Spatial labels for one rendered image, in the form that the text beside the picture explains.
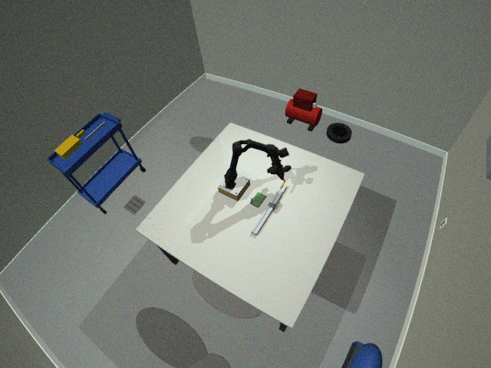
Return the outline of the grey slotted metal rail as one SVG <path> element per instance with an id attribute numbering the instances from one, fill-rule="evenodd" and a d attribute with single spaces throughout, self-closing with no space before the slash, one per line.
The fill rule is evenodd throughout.
<path id="1" fill-rule="evenodd" d="M 282 184 L 281 184 L 281 186 L 282 186 Z M 277 193 L 272 198 L 271 202 L 268 204 L 268 206 L 265 209 L 265 211 L 262 213 L 260 219 L 255 224 L 255 226 L 252 229 L 251 233 L 257 235 L 259 233 L 259 231 L 262 229 L 262 227 L 265 224 L 265 222 L 267 221 L 268 217 L 271 215 L 272 211 L 275 209 L 278 201 L 280 200 L 280 198 L 284 194 L 285 190 L 288 188 L 287 185 L 284 185 L 282 188 L 281 188 L 281 186 L 279 187 Z"/>

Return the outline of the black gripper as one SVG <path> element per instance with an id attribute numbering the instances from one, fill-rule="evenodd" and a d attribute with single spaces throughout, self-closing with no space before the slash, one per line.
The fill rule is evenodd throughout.
<path id="1" fill-rule="evenodd" d="M 272 164 L 274 164 L 274 165 L 275 164 L 278 164 L 278 166 L 280 167 L 280 170 L 276 174 L 279 176 L 279 178 L 281 180 L 283 180 L 284 179 L 284 176 L 285 176 L 285 173 L 288 172 L 290 169 L 292 169 L 292 167 L 290 165 L 283 167 L 283 165 L 281 164 L 281 161 L 282 160 L 279 159 L 278 161 L 272 162 Z M 268 173 L 270 173 L 269 172 L 270 169 L 271 169 L 271 167 L 267 169 L 267 172 Z"/>

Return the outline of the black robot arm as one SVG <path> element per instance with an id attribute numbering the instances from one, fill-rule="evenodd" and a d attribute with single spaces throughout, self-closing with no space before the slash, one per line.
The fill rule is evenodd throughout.
<path id="1" fill-rule="evenodd" d="M 241 144 L 247 144 L 247 145 L 242 148 Z M 239 156 L 241 156 L 241 154 L 244 153 L 249 148 L 254 148 L 266 152 L 268 154 L 267 157 L 271 157 L 272 162 L 278 161 L 279 156 L 281 158 L 288 156 L 288 151 L 286 147 L 283 149 L 279 149 L 274 144 L 270 144 L 270 143 L 264 144 L 264 143 L 256 142 L 251 139 L 239 140 L 234 142 L 232 144 L 232 160 L 230 163 L 230 167 L 227 170 L 226 174 L 224 175 L 225 184 L 226 184 L 225 188 L 233 190 L 233 188 L 236 186 L 236 183 L 234 181 L 237 179 L 236 177 L 238 175 L 236 172 L 236 167 L 237 167 Z M 275 175 L 276 173 L 278 173 L 279 170 L 280 167 L 278 166 L 278 164 L 275 165 L 272 164 L 272 167 L 269 170 L 269 172 Z"/>

